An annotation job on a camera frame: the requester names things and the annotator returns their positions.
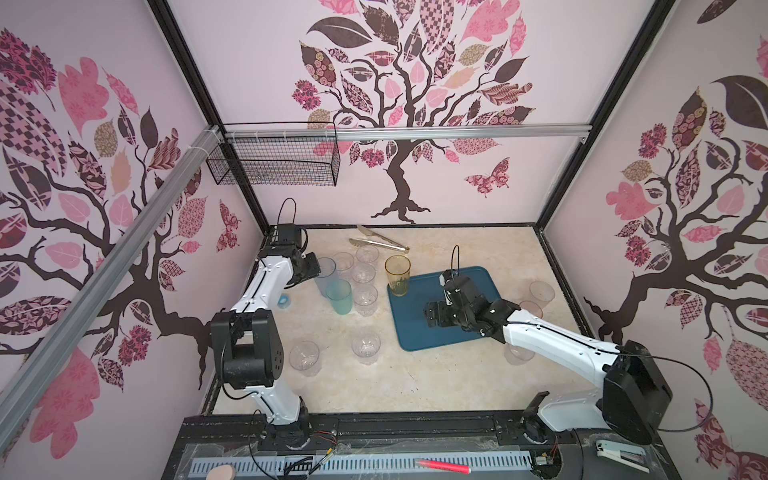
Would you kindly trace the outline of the tall blue frosted cup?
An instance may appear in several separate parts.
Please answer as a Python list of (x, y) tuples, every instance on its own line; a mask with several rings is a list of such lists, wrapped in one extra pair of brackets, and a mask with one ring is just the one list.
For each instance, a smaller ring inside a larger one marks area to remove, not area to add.
[(323, 297), (327, 296), (329, 285), (337, 279), (337, 265), (330, 257), (320, 257), (318, 259), (320, 268), (318, 276), (315, 278), (315, 284)]

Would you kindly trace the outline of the clear glass near right arm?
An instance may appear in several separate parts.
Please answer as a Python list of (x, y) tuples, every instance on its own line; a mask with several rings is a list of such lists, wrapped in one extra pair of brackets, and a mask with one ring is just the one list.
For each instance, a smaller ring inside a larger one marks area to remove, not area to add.
[(509, 344), (505, 346), (504, 358), (510, 365), (521, 366), (532, 360), (535, 356), (536, 353), (531, 350)]

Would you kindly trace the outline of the yellow transparent cup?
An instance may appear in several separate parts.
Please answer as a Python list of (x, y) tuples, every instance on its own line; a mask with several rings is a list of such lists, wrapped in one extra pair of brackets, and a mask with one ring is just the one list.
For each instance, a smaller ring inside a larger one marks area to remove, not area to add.
[(402, 297), (408, 293), (411, 266), (410, 259), (405, 255), (393, 255), (385, 261), (388, 288), (394, 296)]

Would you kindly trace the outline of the green textured plastic cup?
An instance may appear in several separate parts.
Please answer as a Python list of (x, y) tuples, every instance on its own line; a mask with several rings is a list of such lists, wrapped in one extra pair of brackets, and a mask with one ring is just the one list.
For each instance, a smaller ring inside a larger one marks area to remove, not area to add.
[(353, 308), (352, 286), (344, 279), (330, 282), (326, 288), (326, 297), (338, 315), (347, 315)]

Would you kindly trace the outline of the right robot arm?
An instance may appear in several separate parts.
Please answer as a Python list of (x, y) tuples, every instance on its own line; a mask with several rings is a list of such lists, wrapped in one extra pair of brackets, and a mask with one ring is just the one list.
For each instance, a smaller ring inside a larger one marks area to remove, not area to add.
[(567, 368), (591, 389), (538, 394), (529, 406), (536, 423), (553, 432), (610, 430), (626, 441), (655, 439), (673, 393), (644, 345), (589, 338), (545, 321), (504, 299), (490, 301), (464, 274), (439, 275), (444, 298), (425, 308), (430, 326), (458, 326), (484, 338), (524, 349)]

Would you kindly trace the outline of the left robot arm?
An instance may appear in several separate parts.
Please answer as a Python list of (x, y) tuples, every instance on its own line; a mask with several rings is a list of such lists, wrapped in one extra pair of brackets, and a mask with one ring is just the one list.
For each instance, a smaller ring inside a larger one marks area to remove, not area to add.
[(232, 401), (251, 402), (273, 437), (296, 445), (309, 440), (310, 419), (303, 399), (281, 378), (286, 354), (273, 311), (287, 288), (319, 276), (318, 259), (307, 246), (299, 226), (273, 226), (242, 296), (211, 322), (222, 393)]

